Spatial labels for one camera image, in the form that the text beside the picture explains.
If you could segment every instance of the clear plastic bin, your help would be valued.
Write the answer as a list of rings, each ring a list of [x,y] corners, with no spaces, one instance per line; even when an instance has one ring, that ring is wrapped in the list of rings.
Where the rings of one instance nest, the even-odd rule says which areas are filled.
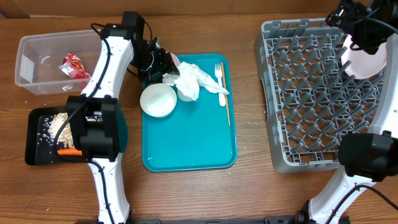
[[[73,80],[59,66],[73,52],[92,75],[101,53],[101,39],[93,30],[25,36],[19,42],[15,84],[36,95],[82,91],[89,78]]]

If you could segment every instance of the blue tray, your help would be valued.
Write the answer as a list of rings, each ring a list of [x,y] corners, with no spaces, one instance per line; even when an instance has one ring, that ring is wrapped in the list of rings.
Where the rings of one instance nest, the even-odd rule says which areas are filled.
[[[215,80],[215,64],[224,63],[231,126],[218,94],[200,87],[197,101],[177,97],[172,114],[153,118],[142,112],[142,160],[151,171],[178,171],[230,167],[236,161],[236,128],[228,61],[220,54],[178,55]]]

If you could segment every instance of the white tissue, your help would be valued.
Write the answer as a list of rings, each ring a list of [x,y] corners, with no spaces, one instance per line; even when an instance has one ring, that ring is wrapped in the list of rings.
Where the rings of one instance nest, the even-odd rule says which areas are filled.
[[[202,71],[198,65],[182,62],[178,66],[178,70],[180,75],[164,74],[163,83],[170,86],[175,85],[185,96],[192,100],[199,98],[199,86],[205,87],[210,93],[229,94],[209,74]]]

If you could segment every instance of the fork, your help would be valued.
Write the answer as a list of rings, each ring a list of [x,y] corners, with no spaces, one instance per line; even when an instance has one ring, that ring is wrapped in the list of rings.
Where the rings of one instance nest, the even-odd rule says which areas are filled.
[[[221,71],[221,64],[216,64],[215,73],[217,77],[218,85],[223,87],[223,82],[221,78],[223,77],[223,72]],[[220,102],[220,106],[225,106],[225,96],[222,93],[218,93],[218,101]]]

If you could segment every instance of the dish rack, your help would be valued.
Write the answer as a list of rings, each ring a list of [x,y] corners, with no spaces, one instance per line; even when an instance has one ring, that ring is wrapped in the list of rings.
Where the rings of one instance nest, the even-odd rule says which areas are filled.
[[[384,71],[355,80],[341,64],[347,37],[324,19],[267,21],[254,43],[267,106],[274,169],[337,168],[341,138],[366,133],[377,110]]]

